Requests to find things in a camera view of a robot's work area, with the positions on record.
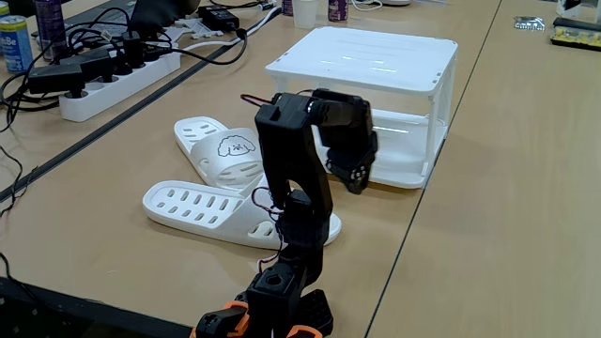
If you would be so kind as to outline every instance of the dog cartoon print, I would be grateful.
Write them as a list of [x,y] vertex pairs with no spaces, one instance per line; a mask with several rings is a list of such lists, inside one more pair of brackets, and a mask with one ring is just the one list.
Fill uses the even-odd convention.
[[240,156],[255,151],[256,146],[242,136],[228,136],[219,144],[218,153],[221,157]]

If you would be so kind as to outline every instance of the white plastic shelf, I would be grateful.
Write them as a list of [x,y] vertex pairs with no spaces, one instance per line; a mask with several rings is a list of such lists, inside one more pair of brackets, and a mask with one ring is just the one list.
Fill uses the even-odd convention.
[[[427,98],[427,116],[373,110],[379,152],[370,180],[416,189],[427,181],[448,131],[456,53],[457,43],[447,39],[322,27],[266,72],[278,92],[300,79],[317,87],[348,85]],[[317,144],[324,157],[327,149]]]

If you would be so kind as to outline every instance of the wooden table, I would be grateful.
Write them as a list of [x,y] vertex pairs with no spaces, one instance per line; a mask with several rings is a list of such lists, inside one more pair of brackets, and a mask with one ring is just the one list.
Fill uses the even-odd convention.
[[[63,5],[64,15],[65,17],[70,17],[106,1],[107,0],[71,1]],[[265,14],[267,14],[267,12],[256,16],[247,16],[240,21],[240,24],[243,27],[250,27],[262,20]],[[35,17],[28,18],[27,24],[29,32],[37,30]],[[216,39],[228,40],[232,38],[234,37],[228,34]],[[180,44],[182,46],[187,46],[199,41],[201,40],[191,40],[188,37],[184,37],[180,40]],[[31,43],[32,46],[34,46],[34,54],[39,54],[40,50],[35,45],[35,42],[32,40]],[[219,50],[219,48],[220,46],[207,46],[194,50],[194,52],[200,55],[209,55]],[[23,174],[25,175],[35,167],[56,157],[70,146],[82,141],[86,136],[97,131],[110,121],[118,118],[135,104],[168,85],[171,81],[174,81],[178,76],[197,64],[199,64],[199,62],[194,58],[187,56],[182,57],[181,68],[179,70],[169,74],[155,84],[150,85],[146,89],[132,95],[126,100],[121,101],[85,122],[76,123],[64,120],[58,108],[45,112],[19,113],[11,130],[0,134],[0,145],[23,164]],[[6,66],[0,65],[0,83],[4,82],[9,76],[10,74],[7,73]],[[12,93],[16,89],[16,85],[10,86],[7,93]],[[5,123],[4,121],[4,114],[2,114],[2,123]],[[13,183],[17,173],[18,166],[4,155],[0,156],[0,191]]]
[[[353,10],[348,26],[456,40],[461,49],[457,101],[497,4],[457,0],[448,7],[416,3],[370,13]],[[270,252],[154,223],[141,200],[158,181],[201,182],[177,147],[174,123],[206,115],[230,128],[253,128],[256,109],[239,101],[239,94],[270,97],[273,83],[264,67],[306,33],[293,27],[292,18],[276,18],[251,37],[240,62],[203,69],[34,182],[0,225],[0,249],[15,276],[187,326],[244,290],[256,259]],[[362,94],[377,100],[378,107],[401,104]],[[372,186],[354,196],[334,181],[331,189],[344,230],[326,248],[316,286],[328,294],[335,336],[363,337],[421,191]]]
[[600,53],[503,0],[370,337],[599,337]]

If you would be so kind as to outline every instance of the purple bottle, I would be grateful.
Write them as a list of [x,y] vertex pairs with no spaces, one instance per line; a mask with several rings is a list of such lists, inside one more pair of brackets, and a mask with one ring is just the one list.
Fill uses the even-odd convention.
[[34,3],[42,50],[52,43],[52,46],[44,53],[44,59],[51,61],[67,49],[61,0],[35,0]]
[[348,19],[348,0],[328,1],[328,20],[331,22],[343,22]]
[[285,16],[293,16],[292,0],[282,0],[282,14]]

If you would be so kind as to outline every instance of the energy drink can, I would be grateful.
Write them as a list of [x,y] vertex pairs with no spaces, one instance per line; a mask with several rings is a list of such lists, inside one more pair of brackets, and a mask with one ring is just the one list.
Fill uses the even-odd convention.
[[282,14],[285,16],[293,16],[292,0],[282,0]]
[[348,19],[348,0],[328,1],[328,20],[331,22],[344,22]]
[[7,60],[7,69],[19,73],[29,69],[34,61],[25,17],[8,15],[0,19],[0,39]]
[[61,0],[35,0],[35,5],[41,48],[46,50],[50,46],[44,59],[52,61],[67,49]]
[[[10,9],[8,8],[8,2],[0,1],[0,19],[10,15]],[[0,55],[4,55],[2,47],[0,46]]]

